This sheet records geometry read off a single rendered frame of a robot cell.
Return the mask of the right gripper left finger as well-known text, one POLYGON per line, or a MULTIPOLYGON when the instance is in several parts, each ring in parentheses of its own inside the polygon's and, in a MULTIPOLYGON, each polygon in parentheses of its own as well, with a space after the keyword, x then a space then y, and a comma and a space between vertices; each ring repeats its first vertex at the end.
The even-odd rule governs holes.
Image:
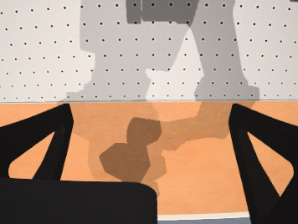
POLYGON ((60 181, 69 149, 74 119, 69 103, 0 127, 0 177, 9 166, 54 132, 44 159, 32 179, 60 181))

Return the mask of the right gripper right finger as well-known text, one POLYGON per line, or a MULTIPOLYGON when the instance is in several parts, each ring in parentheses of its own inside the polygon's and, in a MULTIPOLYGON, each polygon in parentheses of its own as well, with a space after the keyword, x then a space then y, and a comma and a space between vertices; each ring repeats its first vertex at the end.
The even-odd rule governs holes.
POLYGON ((298 126, 233 104, 229 131, 251 224, 298 224, 298 126), (260 164, 247 131, 292 164, 293 177, 281 196, 260 164))

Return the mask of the grey perforated base plate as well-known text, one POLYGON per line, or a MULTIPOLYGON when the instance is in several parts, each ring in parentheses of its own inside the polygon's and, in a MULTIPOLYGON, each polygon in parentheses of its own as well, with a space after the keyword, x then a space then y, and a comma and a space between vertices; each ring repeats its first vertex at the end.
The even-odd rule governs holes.
POLYGON ((0 104, 298 101, 290 0, 0 0, 0 104))

